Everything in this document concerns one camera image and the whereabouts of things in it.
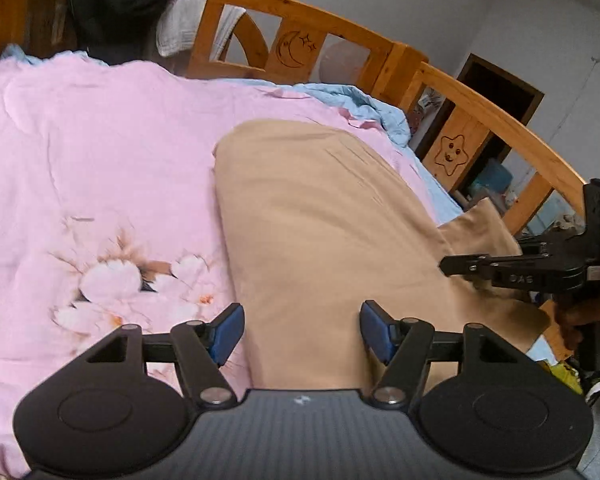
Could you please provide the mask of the person right hand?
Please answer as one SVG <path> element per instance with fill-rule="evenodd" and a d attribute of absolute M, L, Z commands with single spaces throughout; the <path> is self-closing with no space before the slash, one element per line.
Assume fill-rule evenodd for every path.
<path fill-rule="evenodd" d="M 584 338 L 581 328 L 600 322 L 600 297 L 555 296 L 554 303 L 562 342 L 568 350 L 576 350 Z"/>

